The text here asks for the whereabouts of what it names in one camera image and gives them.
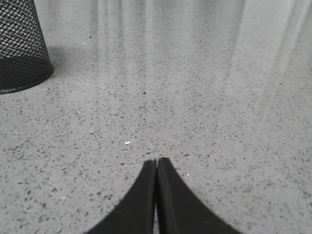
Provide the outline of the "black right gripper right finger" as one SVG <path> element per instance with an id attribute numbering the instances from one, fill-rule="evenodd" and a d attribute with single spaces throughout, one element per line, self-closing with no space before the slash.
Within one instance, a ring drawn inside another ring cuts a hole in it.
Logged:
<path id="1" fill-rule="evenodd" d="M 168 158 L 157 166 L 157 216 L 161 234 L 238 234 L 188 188 Z"/>

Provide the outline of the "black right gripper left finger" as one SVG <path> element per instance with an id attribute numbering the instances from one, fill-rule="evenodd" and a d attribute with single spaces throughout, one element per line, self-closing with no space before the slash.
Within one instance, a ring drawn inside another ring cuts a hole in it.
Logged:
<path id="1" fill-rule="evenodd" d="M 156 162 L 147 160 L 124 198 L 89 234 L 152 234 Z"/>

